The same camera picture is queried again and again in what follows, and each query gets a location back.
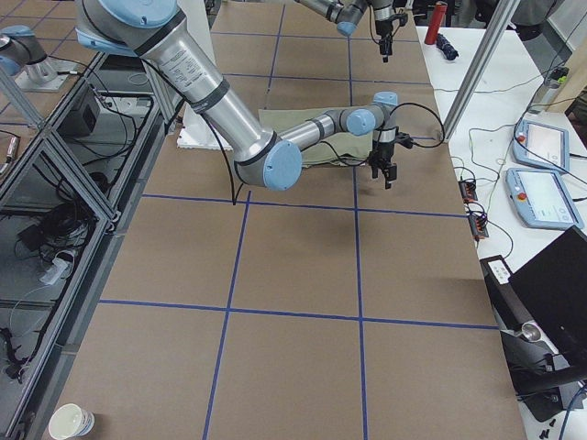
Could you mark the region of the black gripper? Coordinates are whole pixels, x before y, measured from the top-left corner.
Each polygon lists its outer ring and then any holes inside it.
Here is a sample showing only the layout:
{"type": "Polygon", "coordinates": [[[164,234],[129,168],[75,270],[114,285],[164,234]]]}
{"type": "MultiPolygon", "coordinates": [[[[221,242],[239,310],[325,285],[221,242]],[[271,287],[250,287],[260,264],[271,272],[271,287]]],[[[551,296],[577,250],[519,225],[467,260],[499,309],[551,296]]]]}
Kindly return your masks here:
{"type": "Polygon", "coordinates": [[[390,18],[374,21],[375,32],[379,37],[379,50],[382,62],[388,63],[389,57],[393,55],[393,22],[390,18]]]}
{"type": "Polygon", "coordinates": [[[372,141],[371,153],[369,155],[371,178],[377,179],[379,169],[382,169],[385,190],[391,189],[393,182],[397,179],[397,165],[393,161],[394,150],[394,142],[372,141]]]}

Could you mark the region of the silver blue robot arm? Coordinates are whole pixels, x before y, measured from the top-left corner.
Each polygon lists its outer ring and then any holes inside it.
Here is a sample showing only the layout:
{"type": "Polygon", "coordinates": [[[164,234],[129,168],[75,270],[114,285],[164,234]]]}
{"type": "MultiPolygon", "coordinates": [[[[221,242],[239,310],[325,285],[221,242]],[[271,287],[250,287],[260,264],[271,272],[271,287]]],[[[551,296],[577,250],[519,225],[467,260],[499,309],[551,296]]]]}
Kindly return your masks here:
{"type": "Polygon", "coordinates": [[[188,17],[174,1],[79,1],[76,32],[91,50],[151,62],[192,110],[206,118],[233,149],[232,169],[249,185],[285,191],[299,179],[302,151],[340,132],[372,135],[367,162],[387,185],[399,134],[397,96],[379,92],[371,104],[333,109],[282,133],[263,126],[189,33],[188,17]]]}
{"type": "Polygon", "coordinates": [[[370,14],[369,26],[371,40],[378,47],[383,63],[388,63],[393,55],[394,22],[397,27],[405,25],[407,15],[400,13],[393,7],[393,1],[352,0],[300,0],[297,4],[304,6],[322,16],[328,22],[334,23],[337,31],[344,37],[351,37],[363,18],[370,14]]]}

